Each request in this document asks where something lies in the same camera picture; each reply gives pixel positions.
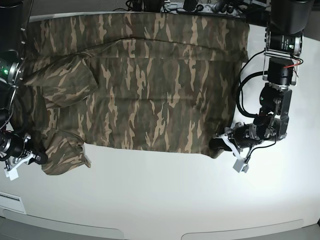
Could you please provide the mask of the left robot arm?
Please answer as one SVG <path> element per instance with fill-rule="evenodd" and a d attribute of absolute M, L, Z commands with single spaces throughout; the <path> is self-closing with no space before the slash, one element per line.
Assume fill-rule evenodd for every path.
<path fill-rule="evenodd" d="M 304 62 L 301 58 L 304 29 L 314 4 L 313 0 L 270 2 L 262 51 L 268 66 L 241 80 L 236 92 L 237 109 L 253 122 L 238 122 L 234 127 L 225 128 L 223 133 L 210 140 L 211 150 L 232 152 L 238 160 L 248 163 L 253 151 L 262 143 L 271 141 L 276 144 L 287 136 L 292 98 L 290 86 L 297 84 L 298 68 Z M 262 77 L 266 83 L 259 95 L 259 112 L 249 113 L 243 104 L 243 88 L 256 77 Z"/>

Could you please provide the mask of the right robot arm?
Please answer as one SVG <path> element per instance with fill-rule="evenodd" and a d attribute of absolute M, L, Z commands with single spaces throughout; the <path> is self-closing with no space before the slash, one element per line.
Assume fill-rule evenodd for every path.
<path fill-rule="evenodd" d="M 20 164 L 47 163 L 45 150 L 35 147 L 27 128 L 27 109 L 18 89 L 23 81 L 27 27 L 33 1 L 0 2 L 0 160 L 5 171 L 13 173 Z M 20 107 L 22 124 L 7 130 L 16 106 Z"/>

